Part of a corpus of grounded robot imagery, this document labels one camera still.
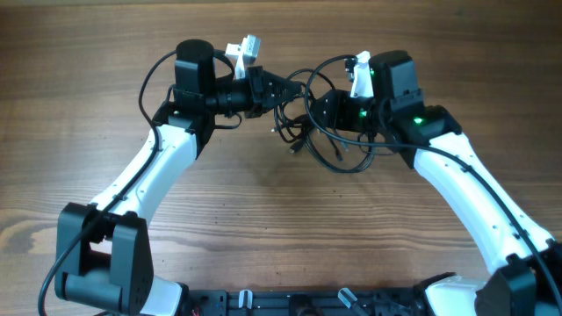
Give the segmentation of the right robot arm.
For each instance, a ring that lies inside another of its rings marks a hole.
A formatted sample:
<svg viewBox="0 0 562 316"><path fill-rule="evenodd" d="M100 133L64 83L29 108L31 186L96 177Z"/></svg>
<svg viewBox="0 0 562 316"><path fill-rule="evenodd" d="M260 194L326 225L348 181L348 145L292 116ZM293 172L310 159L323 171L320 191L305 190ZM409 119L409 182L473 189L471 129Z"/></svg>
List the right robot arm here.
<svg viewBox="0 0 562 316"><path fill-rule="evenodd" d="M348 55L349 91L306 100L312 124L358 147L385 147L426 179L465 226L485 262L486 281L443 274L421 287L428 315L558 315L561 245L494 179L460 124L427 106L413 59L402 50Z"/></svg>

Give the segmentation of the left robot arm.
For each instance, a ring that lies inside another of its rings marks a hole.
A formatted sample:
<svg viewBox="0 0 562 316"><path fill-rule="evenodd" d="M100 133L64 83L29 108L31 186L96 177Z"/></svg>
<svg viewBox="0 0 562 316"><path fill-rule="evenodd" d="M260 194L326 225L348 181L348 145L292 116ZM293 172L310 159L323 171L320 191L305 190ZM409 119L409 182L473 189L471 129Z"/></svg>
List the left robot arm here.
<svg viewBox="0 0 562 316"><path fill-rule="evenodd" d="M175 81L147 116L145 144L107 189L59 215L56 257L43 283L59 299L110 315L197 314L185 284L155 275L149 224L219 129L217 116L257 118L301 92L299 83L257 67L248 43L220 51L188 39L168 58Z"/></svg>

